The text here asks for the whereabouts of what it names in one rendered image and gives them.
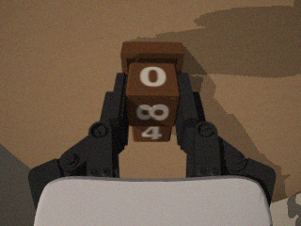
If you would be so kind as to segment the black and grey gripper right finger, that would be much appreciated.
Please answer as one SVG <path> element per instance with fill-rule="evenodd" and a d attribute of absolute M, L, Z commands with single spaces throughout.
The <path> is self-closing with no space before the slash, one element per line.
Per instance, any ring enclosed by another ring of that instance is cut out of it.
<path fill-rule="evenodd" d="M 180 73 L 178 80 L 181 97 L 175 126 L 177 145 L 186 153 L 186 178 L 221 175 L 248 177 L 261 184 L 270 208 L 275 171 L 263 163 L 245 158 L 221 138 L 215 125 L 206 121 L 199 92 L 192 91 L 188 73 Z"/>

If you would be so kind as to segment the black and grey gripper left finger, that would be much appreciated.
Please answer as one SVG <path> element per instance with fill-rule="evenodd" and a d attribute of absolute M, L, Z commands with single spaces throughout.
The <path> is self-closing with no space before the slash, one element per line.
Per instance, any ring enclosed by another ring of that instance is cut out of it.
<path fill-rule="evenodd" d="M 119 153 L 128 145 L 129 134 L 127 79 L 128 74 L 117 73 L 114 90 L 105 93 L 100 121 L 89 127 L 88 136 L 60 158 L 29 171 L 28 182 L 36 211 L 42 190 L 54 179 L 66 176 L 119 178 Z"/>

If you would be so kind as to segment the brown wooden number cube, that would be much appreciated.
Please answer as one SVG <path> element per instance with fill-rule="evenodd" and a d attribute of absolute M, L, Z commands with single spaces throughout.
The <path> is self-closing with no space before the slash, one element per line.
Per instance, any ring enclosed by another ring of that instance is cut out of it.
<path fill-rule="evenodd" d="M 181 92 L 175 64 L 131 63 L 126 103 L 130 126 L 173 127 Z"/>
<path fill-rule="evenodd" d="M 132 126 L 134 142 L 169 142 L 172 127 Z"/>

